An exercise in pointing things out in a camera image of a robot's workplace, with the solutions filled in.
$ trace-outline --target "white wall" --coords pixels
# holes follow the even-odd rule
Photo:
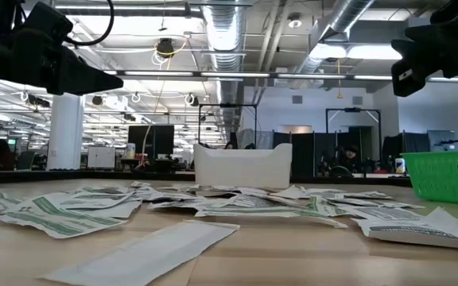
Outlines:
[[[337,98],[338,89],[325,91],[318,88],[304,90],[291,90],[283,87],[268,88],[258,107],[260,125],[258,130],[280,132],[282,126],[311,126],[314,132],[324,133],[326,131],[325,110],[353,107],[353,96],[363,96],[363,105],[357,107],[375,108],[373,95],[369,95],[364,88],[343,88],[341,93],[343,99]],[[253,94],[253,87],[245,87],[246,102],[251,102]],[[303,104],[293,104],[292,95],[303,95]],[[240,124],[241,129],[253,129],[253,111],[244,110]],[[340,112],[330,121],[329,132],[345,132],[349,126],[373,126],[375,130],[378,129],[378,124],[367,113]],[[377,135],[373,147],[376,149],[375,154],[378,154]]]
[[[458,137],[458,83],[428,83],[421,91],[398,98],[398,117],[400,130],[451,130]]]

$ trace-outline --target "table surface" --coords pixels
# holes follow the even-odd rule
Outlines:
[[[122,180],[65,180],[0,184],[0,191],[30,197],[93,184],[130,185]],[[160,187],[170,182],[154,182]],[[458,205],[423,202],[409,188],[318,186],[345,191],[382,191],[397,201],[421,204],[426,215],[441,205],[458,217]],[[32,227],[0,222],[0,285],[62,285],[35,277],[89,260],[109,249],[192,218],[192,212],[148,211],[146,205],[115,230],[55,240]],[[303,218],[205,218],[241,229],[152,285],[458,285],[458,249],[382,242],[366,238],[349,218],[346,230]]]

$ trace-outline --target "ceiling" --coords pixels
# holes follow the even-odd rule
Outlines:
[[[25,10],[36,1],[28,1]],[[90,4],[105,1],[69,1],[68,4]],[[163,5],[163,1],[128,1],[132,5]],[[273,0],[254,1],[252,7],[245,10],[244,21],[244,53],[243,70],[255,72],[258,67],[258,58],[262,49],[264,32],[267,25],[273,25],[270,20],[270,11],[277,2]],[[293,29],[285,26],[278,43],[278,52],[275,53],[271,69],[293,68],[300,64],[309,52],[309,33],[315,20],[331,13],[331,0],[305,1],[293,0],[290,13],[301,14],[301,27]],[[117,5],[126,2],[115,1]],[[66,5],[56,1],[56,5]],[[360,18],[361,21],[404,21],[409,17],[425,17],[440,1],[430,0],[377,0],[374,5]],[[99,37],[106,29],[108,17],[104,16],[68,16],[75,23],[72,36],[78,41],[89,41]],[[280,10],[276,22],[280,21]],[[161,38],[172,38],[175,49],[182,49],[167,63],[162,65],[153,63],[154,46]],[[211,70],[212,62],[208,51],[206,26],[198,18],[186,19],[182,17],[116,17],[111,35],[102,43],[90,48],[74,49],[88,64],[100,69],[134,69],[134,70],[181,70],[197,71]],[[340,64],[341,73],[356,73],[366,75],[388,75],[392,60],[354,60],[341,59],[339,63],[325,62],[320,68],[327,73],[337,73]],[[368,82],[343,82],[343,87],[369,87]],[[325,82],[322,87],[331,88],[338,85],[338,81]],[[27,137],[32,147],[40,148],[48,140],[51,109],[31,106],[25,100],[25,94],[36,95],[53,104],[53,96],[48,95],[45,89],[23,86],[0,80],[0,110],[15,110],[15,112],[0,113],[0,136],[17,135]],[[126,80],[125,86],[114,91],[85,95],[86,111],[84,116],[84,143],[104,143],[108,145],[124,145],[126,140],[125,125],[133,123],[176,124],[178,133],[184,124],[197,124],[197,107],[189,106],[185,102],[188,95],[196,96],[200,102],[218,103],[216,82],[193,81],[160,81],[160,80]],[[146,118],[138,116],[136,122],[125,120],[120,114],[89,114],[101,110],[118,111],[110,106],[96,106],[92,103],[94,96],[102,96],[107,100],[124,102],[123,110],[149,113]],[[207,117],[204,125],[207,136],[218,137],[213,145],[222,145],[225,142],[223,132],[218,132],[217,122],[220,118],[211,116],[217,114],[216,108],[206,110]],[[176,114],[166,116],[164,113]],[[35,136],[26,136],[19,130],[33,127]],[[189,146],[195,139],[180,139],[178,146]]]

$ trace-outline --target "ceiling duct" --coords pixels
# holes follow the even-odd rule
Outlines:
[[[206,34],[213,68],[218,72],[240,72],[242,57],[237,55],[243,43],[243,8],[240,6],[203,6],[201,8],[206,20]],[[219,103],[238,103],[237,94],[240,82],[216,82]],[[222,110],[224,125],[233,125],[234,110]]]
[[[328,16],[316,21],[310,33],[311,52],[301,66],[295,71],[299,74],[312,74],[323,63],[325,58],[312,57],[312,51],[329,37],[341,33],[349,33],[351,27],[362,17],[363,13],[371,7],[375,0],[337,0],[333,6],[333,12]],[[304,80],[291,80],[291,88],[300,88]]]

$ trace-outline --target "ceiling light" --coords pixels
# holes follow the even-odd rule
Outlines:
[[[392,77],[390,75],[355,75],[355,79],[391,81]]]
[[[291,13],[288,17],[287,20],[289,20],[289,27],[291,29],[296,29],[301,27],[301,14],[299,13]]]
[[[347,57],[363,60],[401,60],[400,53],[389,44],[362,44],[349,49]]]
[[[147,75],[147,76],[193,76],[193,72],[187,71],[125,71],[125,75]]]
[[[269,73],[253,73],[253,72],[201,72],[201,76],[205,77],[235,77],[235,78],[269,78]]]
[[[278,78],[281,79],[345,79],[345,75],[303,75],[303,74],[279,74]]]
[[[8,121],[10,121],[10,118],[8,116],[4,115],[4,114],[0,114],[0,120],[8,122]]]
[[[329,44],[318,44],[310,52],[310,57],[317,59],[336,58],[342,59],[347,55],[346,49],[342,46],[329,45]]]
[[[132,102],[133,103],[137,103],[137,102],[140,102],[141,101],[141,96],[139,95],[139,93],[135,93],[135,95],[132,95]]]
[[[458,77],[447,79],[444,77],[430,77],[427,79],[430,83],[458,83]]]
[[[38,134],[38,135],[41,135],[41,136],[47,136],[46,133],[38,132],[38,131],[35,131],[35,130],[33,131],[33,133]]]

